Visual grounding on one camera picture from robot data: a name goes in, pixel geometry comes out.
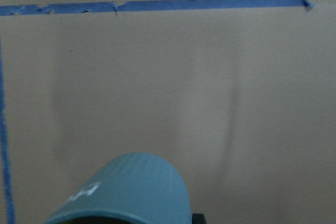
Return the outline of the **dark blue ceramic mug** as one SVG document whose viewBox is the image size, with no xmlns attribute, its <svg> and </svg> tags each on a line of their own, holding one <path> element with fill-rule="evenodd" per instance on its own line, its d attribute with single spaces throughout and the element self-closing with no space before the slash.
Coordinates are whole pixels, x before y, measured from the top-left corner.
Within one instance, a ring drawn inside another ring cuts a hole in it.
<svg viewBox="0 0 336 224">
<path fill-rule="evenodd" d="M 206 223 L 186 184 L 165 159 L 127 153 L 105 164 L 46 223 Z"/>
</svg>

